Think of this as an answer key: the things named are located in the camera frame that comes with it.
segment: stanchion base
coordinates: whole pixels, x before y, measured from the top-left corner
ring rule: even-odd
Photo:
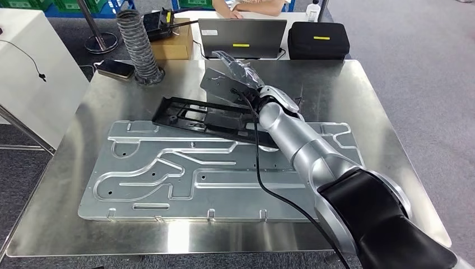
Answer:
[[[101,49],[101,46],[99,46],[99,43],[96,40],[95,36],[90,36],[86,42],[84,43],[84,47],[86,50],[90,53],[94,54],[103,54],[107,52],[111,52],[112,50],[117,47],[117,36],[115,36],[112,33],[101,33],[101,36],[104,40],[106,48],[103,50]]]

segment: metal table surface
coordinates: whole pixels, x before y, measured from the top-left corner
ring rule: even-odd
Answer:
[[[106,222],[81,219],[78,206],[113,122],[149,120],[162,96],[206,100],[199,87],[219,61],[168,61],[166,76],[142,89],[96,75],[7,247],[7,255],[76,256],[329,249],[309,223]],[[358,61],[252,61],[263,80],[302,94],[306,121],[346,122],[366,166],[399,183],[414,222],[449,247],[450,238]]]

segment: green crate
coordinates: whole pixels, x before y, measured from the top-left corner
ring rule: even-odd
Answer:
[[[202,7],[213,8],[212,0],[178,0],[180,8],[184,7]]]
[[[52,0],[0,0],[0,6],[27,10],[47,10]]]
[[[76,0],[53,0],[53,2],[59,12],[81,12]],[[99,13],[108,0],[85,0],[85,2],[91,13]]]

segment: yellow sticker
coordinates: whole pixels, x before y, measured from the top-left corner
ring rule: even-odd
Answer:
[[[330,36],[314,36],[313,39],[330,40]]]

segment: black case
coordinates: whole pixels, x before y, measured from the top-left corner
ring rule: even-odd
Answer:
[[[288,31],[290,59],[339,59],[350,52],[350,42],[342,24],[294,22]]]

